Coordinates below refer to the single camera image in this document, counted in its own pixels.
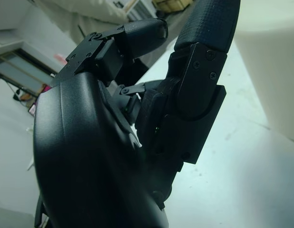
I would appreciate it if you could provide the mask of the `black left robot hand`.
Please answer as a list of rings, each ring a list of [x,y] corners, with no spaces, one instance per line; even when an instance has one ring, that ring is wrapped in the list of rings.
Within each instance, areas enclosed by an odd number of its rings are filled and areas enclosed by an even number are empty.
[[[218,79],[238,0],[199,0],[163,80],[138,83],[139,57],[168,36],[163,19],[91,33],[38,97],[33,152],[53,228],[167,228],[165,201],[195,164],[226,95]]]

